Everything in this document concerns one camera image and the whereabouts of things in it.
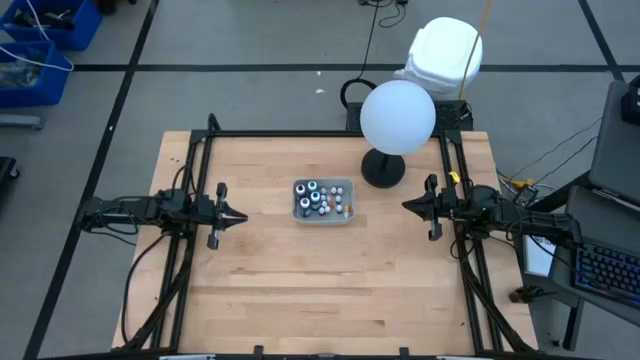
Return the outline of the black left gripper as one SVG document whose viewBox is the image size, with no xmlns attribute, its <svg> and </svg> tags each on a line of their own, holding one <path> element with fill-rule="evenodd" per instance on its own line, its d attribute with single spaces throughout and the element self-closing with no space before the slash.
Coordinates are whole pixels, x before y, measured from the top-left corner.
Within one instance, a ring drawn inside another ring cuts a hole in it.
<svg viewBox="0 0 640 360">
<path fill-rule="evenodd" d="M 224 182 L 219 182 L 216 188 L 215 200 L 211 200 L 208 195 L 200 195 L 196 201 L 196 218 L 198 222 L 201 225 L 210 225 L 212 227 L 211 234 L 207 240 L 209 249 L 217 249 L 219 247 L 221 232 L 246 222 L 248 218 L 246 214 L 226 204 L 226 195 L 227 185 Z M 226 214 L 234 218 L 224 218 L 225 206 Z"/>
</svg>

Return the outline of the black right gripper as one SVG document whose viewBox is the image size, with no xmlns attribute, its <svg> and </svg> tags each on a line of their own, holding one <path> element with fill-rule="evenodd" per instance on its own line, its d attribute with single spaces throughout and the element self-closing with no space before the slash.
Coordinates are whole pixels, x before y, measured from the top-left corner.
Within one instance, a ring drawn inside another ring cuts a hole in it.
<svg viewBox="0 0 640 360">
<path fill-rule="evenodd" d="M 428 221 L 431 224 L 431 229 L 428 232 L 430 241 L 437 241 L 442 236 L 442 225 L 439 219 L 452 219 L 454 211 L 461 205 L 461 200 L 457 197 L 454 187 L 445 187 L 440 193 L 437 193 L 437 185 L 437 176 L 430 174 L 425 180 L 426 193 L 421 197 L 402 203 L 405 209 L 412 210 L 412 213 L 421 218 L 423 222 Z"/>
</svg>

